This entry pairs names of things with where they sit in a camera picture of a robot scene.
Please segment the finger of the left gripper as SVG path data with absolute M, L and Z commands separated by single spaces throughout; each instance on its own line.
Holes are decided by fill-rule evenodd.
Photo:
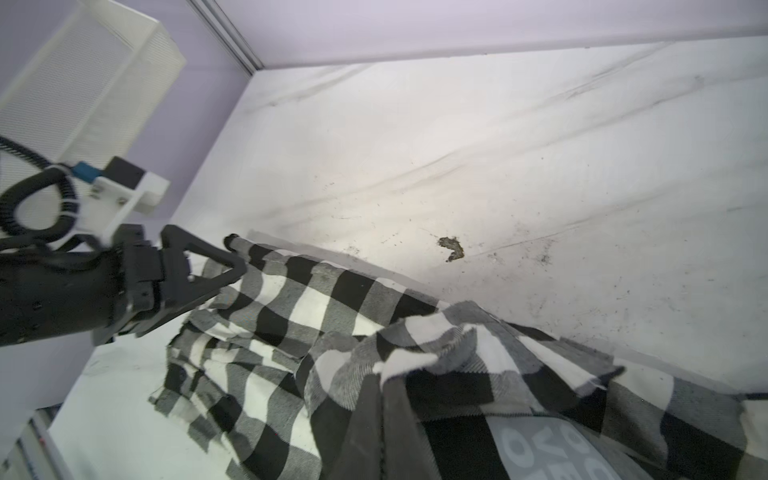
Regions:
M 221 250 L 188 231 L 168 225 L 160 234 L 161 278 L 152 282 L 154 305 L 131 321 L 131 333 L 145 336 L 217 296 L 221 289 L 240 280 L 246 261 L 229 250 Z M 222 268 L 212 277 L 196 274 L 192 261 L 201 258 Z

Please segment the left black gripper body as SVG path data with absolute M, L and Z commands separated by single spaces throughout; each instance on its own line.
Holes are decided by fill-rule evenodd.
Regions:
M 36 240 L 1 254 L 3 347 L 82 332 L 98 345 L 157 305 L 162 255 L 141 226 L 120 227 L 111 247 L 76 239 L 84 251 Z

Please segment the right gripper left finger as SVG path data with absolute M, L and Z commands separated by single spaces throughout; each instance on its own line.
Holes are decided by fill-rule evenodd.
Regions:
M 363 380 L 355 410 L 330 479 L 381 479 L 383 465 L 383 409 L 378 378 Z

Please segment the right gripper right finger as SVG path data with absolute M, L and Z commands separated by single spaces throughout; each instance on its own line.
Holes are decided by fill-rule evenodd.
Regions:
M 385 479 L 439 479 L 439 471 L 408 399 L 402 378 L 382 387 L 383 477 Z

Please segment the black white checkered shirt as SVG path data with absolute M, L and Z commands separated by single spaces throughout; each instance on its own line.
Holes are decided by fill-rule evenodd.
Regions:
M 363 380 L 402 378 L 439 479 L 763 479 L 767 397 L 252 243 L 151 397 L 232 479 L 330 479 Z

